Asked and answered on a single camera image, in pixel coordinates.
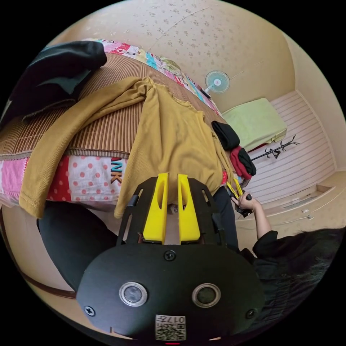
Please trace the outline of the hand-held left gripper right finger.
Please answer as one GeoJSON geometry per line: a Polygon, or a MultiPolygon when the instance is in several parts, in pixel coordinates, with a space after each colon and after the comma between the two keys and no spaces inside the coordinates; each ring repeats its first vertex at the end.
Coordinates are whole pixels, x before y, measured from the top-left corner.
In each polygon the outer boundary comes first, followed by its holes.
{"type": "Polygon", "coordinates": [[[200,230],[188,176],[178,175],[178,226],[180,242],[197,242],[200,230]]]}

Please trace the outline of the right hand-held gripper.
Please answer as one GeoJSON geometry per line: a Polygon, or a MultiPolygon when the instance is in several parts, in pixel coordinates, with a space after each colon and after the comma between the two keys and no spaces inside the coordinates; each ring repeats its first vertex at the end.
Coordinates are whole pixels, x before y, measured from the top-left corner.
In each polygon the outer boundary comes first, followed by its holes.
{"type": "MultiPolygon", "coordinates": [[[[238,201],[239,198],[244,195],[244,191],[243,191],[241,185],[239,184],[237,178],[233,178],[233,181],[234,181],[234,184],[236,186],[237,192],[233,189],[231,184],[228,182],[226,183],[226,190],[227,190],[227,193],[230,196],[232,201],[233,201],[233,199],[238,201]]],[[[236,204],[236,203],[234,203],[234,204],[235,204],[235,211],[237,213],[239,213],[241,216],[243,216],[244,218],[248,217],[250,214],[253,213],[253,211],[251,209],[243,209],[238,204],[236,204]]]]}

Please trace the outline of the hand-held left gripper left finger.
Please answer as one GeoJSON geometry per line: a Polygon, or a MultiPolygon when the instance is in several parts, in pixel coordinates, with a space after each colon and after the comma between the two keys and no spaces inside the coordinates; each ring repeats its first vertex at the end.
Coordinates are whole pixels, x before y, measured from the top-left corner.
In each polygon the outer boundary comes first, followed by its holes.
{"type": "Polygon", "coordinates": [[[155,181],[144,230],[145,242],[164,242],[167,223],[169,173],[160,173],[155,181]]]}

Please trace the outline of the person's right hand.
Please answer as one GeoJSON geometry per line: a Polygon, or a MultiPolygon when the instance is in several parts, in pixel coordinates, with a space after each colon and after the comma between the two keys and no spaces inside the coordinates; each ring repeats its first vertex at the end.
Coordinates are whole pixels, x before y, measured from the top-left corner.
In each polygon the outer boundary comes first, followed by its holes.
{"type": "Polygon", "coordinates": [[[231,197],[231,200],[242,210],[251,210],[255,212],[262,209],[261,204],[253,198],[249,192],[245,192],[238,198],[231,197]]]}

